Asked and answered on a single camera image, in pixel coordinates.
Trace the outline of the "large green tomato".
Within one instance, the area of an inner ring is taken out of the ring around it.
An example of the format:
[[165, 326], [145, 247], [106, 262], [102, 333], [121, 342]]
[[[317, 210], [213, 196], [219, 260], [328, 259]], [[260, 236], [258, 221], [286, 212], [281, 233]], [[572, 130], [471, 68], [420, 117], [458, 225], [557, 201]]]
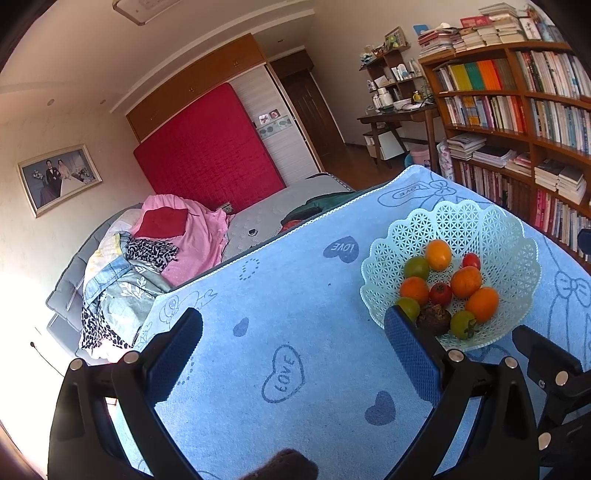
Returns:
[[404, 277], [419, 277], [427, 281], [431, 272], [430, 264], [423, 256], [415, 256], [406, 262], [404, 266]]

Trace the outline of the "pink clothing pile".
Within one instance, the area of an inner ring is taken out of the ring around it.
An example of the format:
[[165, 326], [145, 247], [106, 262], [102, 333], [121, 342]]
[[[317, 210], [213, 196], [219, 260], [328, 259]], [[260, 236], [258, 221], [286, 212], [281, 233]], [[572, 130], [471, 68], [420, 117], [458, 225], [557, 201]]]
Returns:
[[182, 236], [150, 239], [166, 240], [179, 248], [177, 260], [160, 273], [171, 286], [179, 286], [221, 263], [223, 250], [228, 245], [232, 215], [221, 209], [209, 210], [197, 201], [172, 194], [150, 195], [143, 202], [140, 217], [131, 228], [132, 236], [139, 228], [144, 213], [161, 207], [188, 210], [186, 230]]

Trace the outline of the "pink waste bin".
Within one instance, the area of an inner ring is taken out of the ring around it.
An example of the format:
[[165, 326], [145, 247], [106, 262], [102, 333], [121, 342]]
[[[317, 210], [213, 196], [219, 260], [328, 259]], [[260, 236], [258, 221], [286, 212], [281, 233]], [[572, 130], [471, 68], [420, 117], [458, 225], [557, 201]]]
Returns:
[[415, 145], [410, 150], [410, 165], [421, 165], [431, 168], [431, 155], [427, 145]]

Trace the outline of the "oval orange kumquat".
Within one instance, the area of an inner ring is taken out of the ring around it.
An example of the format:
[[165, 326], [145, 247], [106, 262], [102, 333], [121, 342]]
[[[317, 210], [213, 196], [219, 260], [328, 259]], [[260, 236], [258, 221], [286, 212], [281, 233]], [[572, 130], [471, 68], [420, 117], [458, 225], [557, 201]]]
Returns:
[[494, 288], [482, 287], [470, 296], [465, 309], [474, 315], [478, 324], [484, 324], [494, 316], [499, 302], [499, 294]]

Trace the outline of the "framed wedding photo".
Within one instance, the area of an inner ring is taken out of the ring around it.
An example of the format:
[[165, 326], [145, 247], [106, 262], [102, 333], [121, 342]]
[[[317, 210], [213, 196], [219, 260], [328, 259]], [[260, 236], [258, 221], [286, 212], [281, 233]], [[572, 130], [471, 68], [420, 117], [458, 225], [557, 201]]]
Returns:
[[17, 168], [35, 218], [102, 182], [84, 144], [33, 157]]

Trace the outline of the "small green tomato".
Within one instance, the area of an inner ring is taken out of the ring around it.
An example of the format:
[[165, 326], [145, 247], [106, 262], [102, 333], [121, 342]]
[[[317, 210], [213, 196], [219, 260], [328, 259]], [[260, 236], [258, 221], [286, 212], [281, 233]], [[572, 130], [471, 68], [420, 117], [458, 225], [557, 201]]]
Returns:
[[476, 325], [475, 315], [470, 311], [461, 310], [452, 316], [450, 330], [456, 338], [467, 340], [474, 336]]

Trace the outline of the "grey bed mattress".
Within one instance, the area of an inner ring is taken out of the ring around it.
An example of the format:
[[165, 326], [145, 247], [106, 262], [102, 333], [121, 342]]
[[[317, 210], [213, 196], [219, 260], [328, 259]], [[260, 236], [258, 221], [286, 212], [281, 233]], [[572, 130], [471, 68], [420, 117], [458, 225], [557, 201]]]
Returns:
[[298, 181], [238, 214], [172, 194], [148, 196], [103, 222], [46, 300], [47, 329], [87, 363], [117, 360], [155, 300], [355, 196], [331, 174]]

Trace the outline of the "small orange mandarin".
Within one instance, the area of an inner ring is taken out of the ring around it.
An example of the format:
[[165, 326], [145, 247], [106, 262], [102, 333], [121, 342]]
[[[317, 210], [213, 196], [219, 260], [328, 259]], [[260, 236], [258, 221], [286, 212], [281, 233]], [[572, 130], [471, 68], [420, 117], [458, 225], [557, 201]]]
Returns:
[[424, 306], [429, 302], [430, 288], [423, 278], [412, 276], [401, 283], [400, 296], [414, 299]]

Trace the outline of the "dark wooden door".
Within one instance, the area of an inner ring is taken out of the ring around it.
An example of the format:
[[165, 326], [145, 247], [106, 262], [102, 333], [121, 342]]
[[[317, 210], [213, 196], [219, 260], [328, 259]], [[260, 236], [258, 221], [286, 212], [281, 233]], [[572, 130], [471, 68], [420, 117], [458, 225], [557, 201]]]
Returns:
[[324, 158], [341, 152], [344, 149], [341, 134], [311, 73], [290, 75], [284, 81], [284, 88], [318, 155]]

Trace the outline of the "red upright mattress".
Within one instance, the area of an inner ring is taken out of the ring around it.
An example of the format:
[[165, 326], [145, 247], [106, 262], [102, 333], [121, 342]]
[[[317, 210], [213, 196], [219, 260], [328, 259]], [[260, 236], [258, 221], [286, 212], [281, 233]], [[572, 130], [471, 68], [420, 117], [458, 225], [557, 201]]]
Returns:
[[224, 83], [168, 120], [134, 150], [156, 194], [216, 210], [249, 208], [286, 187], [235, 89]]

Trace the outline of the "orange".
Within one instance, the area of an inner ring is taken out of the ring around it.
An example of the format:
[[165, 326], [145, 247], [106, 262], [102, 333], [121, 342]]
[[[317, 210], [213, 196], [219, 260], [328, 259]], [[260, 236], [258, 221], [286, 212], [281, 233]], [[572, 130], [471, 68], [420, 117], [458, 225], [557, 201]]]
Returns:
[[425, 258], [432, 270], [442, 272], [451, 265], [453, 254], [451, 247], [446, 241], [435, 239], [427, 244]]

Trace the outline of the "small green tomato edge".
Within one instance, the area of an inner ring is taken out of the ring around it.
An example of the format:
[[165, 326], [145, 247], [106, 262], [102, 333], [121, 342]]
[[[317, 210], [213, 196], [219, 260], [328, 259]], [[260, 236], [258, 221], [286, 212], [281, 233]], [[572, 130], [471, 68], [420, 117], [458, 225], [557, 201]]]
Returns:
[[396, 305], [404, 311], [406, 316], [412, 321], [416, 322], [420, 313], [421, 305], [417, 300], [410, 297], [401, 297], [396, 301]]

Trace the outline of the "large orange mandarin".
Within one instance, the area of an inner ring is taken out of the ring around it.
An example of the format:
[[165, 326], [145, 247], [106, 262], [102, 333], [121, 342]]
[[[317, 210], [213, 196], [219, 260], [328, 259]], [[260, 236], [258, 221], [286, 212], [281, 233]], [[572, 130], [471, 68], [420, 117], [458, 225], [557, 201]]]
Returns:
[[456, 298], [468, 299], [482, 286], [481, 272], [474, 266], [463, 267], [454, 273], [450, 286]]

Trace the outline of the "red cherry tomato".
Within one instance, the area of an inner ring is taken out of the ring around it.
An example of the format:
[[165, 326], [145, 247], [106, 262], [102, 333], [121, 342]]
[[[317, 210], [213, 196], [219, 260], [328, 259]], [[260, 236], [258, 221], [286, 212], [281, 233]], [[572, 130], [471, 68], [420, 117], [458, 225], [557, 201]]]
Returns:
[[429, 298], [433, 305], [440, 305], [446, 308], [453, 299], [451, 286], [445, 282], [434, 284], [430, 290]]
[[467, 268], [467, 267], [473, 267], [476, 268], [478, 270], [481, 270], [481, 260], [479, 258], [479, 256], [475, 253], [467, 253], [462, 260], [462, 267], [463, 268]]

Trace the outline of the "dark brown passion fruit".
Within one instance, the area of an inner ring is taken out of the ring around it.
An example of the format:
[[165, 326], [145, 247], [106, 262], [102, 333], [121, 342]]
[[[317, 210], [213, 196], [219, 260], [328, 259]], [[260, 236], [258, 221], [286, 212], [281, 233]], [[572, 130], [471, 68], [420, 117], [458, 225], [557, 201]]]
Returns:
[[450, 331], [451, 320], [451, 313], [442, 305], [435, 304], [421, 310], [416, 325], [435, 336], [442, 336]]

